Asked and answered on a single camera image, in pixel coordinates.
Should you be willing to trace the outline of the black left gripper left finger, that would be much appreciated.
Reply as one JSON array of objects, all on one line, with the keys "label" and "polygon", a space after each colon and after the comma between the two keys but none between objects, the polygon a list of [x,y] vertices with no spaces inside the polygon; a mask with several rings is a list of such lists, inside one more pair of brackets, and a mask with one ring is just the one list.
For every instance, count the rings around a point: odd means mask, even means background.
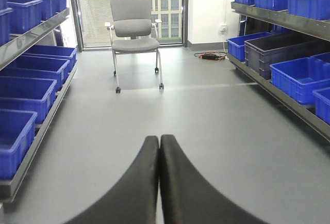
[{"label": "black left gripper left finger", "polygon": [[159,143],[147,136],[136,158],[115,185],[67,223],[155,223]]}]

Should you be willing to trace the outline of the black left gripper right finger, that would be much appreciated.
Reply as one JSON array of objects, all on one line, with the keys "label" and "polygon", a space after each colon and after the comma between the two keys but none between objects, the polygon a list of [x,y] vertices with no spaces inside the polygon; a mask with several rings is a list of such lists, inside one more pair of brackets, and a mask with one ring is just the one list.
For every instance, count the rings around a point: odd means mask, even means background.
[{"label": "black left gripper right finger", "polygon": [[165,223],[264,223],[217,191],[174,135],[160,139],[160,195]]}]

